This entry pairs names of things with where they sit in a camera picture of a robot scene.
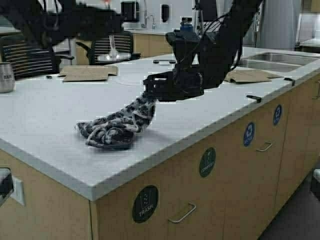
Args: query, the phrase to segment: patterned cloth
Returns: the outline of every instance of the patterned cloth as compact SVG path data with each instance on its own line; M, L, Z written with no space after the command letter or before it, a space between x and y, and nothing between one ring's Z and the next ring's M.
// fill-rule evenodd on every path
M103 149L128 149L135 133L143 132L156 111L156 99L144 92L133 103L109 116L90 122L79 122L76 130L84 136L86 144Z

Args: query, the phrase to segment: white countertop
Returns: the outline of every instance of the white countertop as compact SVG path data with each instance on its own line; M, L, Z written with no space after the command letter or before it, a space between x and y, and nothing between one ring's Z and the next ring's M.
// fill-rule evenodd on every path
M320 48L320 38L312 38L300 43L300 46L309 48Z
M244 56L262 52L266 50L245 48ZM75 124L116 112L135 100L144 91L147 75L169 70L152 59L174 57L119 63L118 76L107 82L62 83L57 77L18 81L14 92L0 94L0 149L95 201L292 88L283 78L244 85L224 82L195 99L157 103L152 124L129 150L86 146ZM298 85L319 68L317 60L285 76L298 80ZM262 97L262 103L246 98L248 94Z
M176 28L165 28L156 27L155 29L152 28L125 28L124 30L132 32L133 34L148 34L148 35L159 35L159 36L165 36L167 33L173 32Z
M0 34L15 33L15 32L20 32L20 31L15 29L14 27L0 26Z

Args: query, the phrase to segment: electrical outlet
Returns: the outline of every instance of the electrical outlet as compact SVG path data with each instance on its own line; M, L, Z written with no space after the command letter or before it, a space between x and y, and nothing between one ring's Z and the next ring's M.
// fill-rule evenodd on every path
M16 200L18 203L20 203L22 206L25 206L25 196L24 196L24 185L21 180L18 178L12 176L13 180L13 193L11 194L11 198Z

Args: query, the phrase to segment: recycling sticker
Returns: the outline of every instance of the recycling sticker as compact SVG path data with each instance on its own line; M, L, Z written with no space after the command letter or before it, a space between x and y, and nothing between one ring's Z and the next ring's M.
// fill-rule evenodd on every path
M203 154L200 166L199 166L199 173L200 176L205 178L207 177L212 169L214 169L216 163L216 151L214 148L209 148L205 153Z
M243 136L243 145L245 147L249 147L251 142L253 141L255 137L255 124L253 122L249 123L249 125L246 127L244 136Z
M276 126L280 122L282 116L282 106L278 105L274 111L273 115L273 125Z

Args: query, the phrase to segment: floor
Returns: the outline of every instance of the floor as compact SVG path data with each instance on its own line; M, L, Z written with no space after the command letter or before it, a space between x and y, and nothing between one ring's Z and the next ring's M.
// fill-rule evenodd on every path
M311 179L304 180L259 240L320 240L320 201L310 191Z

